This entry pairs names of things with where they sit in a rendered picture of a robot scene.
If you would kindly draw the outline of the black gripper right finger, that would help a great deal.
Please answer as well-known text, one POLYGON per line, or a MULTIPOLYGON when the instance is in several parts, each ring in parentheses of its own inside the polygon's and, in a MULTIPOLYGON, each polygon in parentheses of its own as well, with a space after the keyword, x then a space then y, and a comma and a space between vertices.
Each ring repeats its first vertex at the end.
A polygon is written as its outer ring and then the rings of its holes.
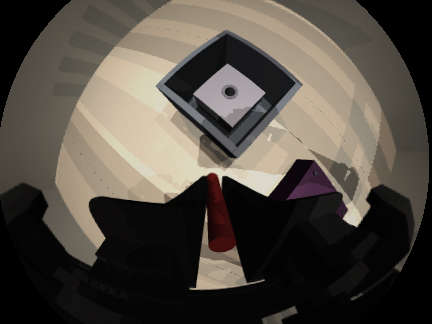
POLYGON ((261 271, 283 246, 293 226, 331 211, 337 213, 344 197, 341 191, 333 191, 279 202, 229 177, 221 179, 221 190, 247 283, 265 279, 261 271))

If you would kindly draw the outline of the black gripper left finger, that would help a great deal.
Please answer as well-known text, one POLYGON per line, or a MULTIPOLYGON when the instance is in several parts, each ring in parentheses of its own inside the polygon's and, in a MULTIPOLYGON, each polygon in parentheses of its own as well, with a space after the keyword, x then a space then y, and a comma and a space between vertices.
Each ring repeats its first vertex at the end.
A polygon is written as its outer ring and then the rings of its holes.
POLYGON ((165 203, 93 197, 89 213, 104 237, 169 246, 176 250, 188 289, 195 289, 207 207, 208 178, 203 175, 179 197, 165 203))

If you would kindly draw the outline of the dark red peg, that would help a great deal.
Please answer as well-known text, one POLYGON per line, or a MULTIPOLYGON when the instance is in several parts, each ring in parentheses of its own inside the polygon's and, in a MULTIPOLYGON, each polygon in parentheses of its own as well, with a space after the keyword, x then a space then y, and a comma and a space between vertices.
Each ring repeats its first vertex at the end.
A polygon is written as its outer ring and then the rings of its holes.
POLYGON ((209 173, 207 190, 207 229, 209 237, 209 249, 220 253, 229 251, 236 246, 236 237, 233 234, 231 219, 228 215, 227 203, 225 203, 219 177, 215 173, 209 173))

